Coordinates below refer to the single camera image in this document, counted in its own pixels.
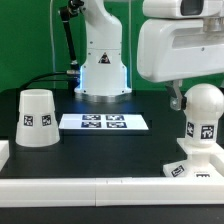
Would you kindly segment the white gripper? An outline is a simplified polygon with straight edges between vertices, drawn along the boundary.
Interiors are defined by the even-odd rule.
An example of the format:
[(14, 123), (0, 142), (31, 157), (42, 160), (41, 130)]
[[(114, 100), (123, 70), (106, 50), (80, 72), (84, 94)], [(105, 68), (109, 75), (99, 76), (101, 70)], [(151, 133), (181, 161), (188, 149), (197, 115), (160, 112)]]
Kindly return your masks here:
[(224, 32), (204, 32), (202, 19), (149, 19), (139, 33), (137, 70), (151, 82), (168, 81), (170, 107), (184, 110), (178, 79), (224, 72)]

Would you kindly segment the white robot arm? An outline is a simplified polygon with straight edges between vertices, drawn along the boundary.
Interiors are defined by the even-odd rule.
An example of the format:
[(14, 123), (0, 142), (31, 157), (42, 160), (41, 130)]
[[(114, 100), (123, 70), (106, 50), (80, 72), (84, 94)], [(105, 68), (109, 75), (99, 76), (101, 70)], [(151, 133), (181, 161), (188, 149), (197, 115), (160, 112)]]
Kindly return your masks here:
[[(111, 0), (83, 0), (86, 61), (76, 93), (98, 101), (128, 94), (121, 60), (122, 25), (104, 6)], [(180, 81), (224, 72), (224, 0), (143, 0), (148, 20), (140, 29), (137, 70), (151, 82), (164, 82), (170, 106), (185, 107)]]

